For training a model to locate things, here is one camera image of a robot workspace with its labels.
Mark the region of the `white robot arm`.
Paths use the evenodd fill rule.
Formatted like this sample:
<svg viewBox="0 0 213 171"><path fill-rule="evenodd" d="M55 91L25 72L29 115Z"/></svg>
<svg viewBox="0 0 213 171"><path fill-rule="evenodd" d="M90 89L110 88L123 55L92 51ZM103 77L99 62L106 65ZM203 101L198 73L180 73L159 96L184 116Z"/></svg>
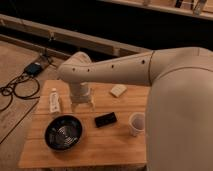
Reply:
<svg viewBox="0 0 213 171"><path fill-rule="evenodd" d="M84 82L148 86L148 171L213 171L213 50L153 50L100 62L77 52L58 74L75 96Z"/></svg>

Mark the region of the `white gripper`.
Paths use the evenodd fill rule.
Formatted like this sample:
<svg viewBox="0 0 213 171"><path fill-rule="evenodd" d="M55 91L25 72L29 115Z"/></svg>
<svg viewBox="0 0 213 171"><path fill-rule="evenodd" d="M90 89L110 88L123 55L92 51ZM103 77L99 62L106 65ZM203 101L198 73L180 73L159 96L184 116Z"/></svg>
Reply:
<svg viewBox="0 0 213 171"><path fill-rule="evenodd" d="M76 83L70 84L70 97L71 101L71 109L72 112L75 112L77 104L76 103L88 103L88 106L94 111L95 105L91 101L91 89L88 83Z"/></svg>

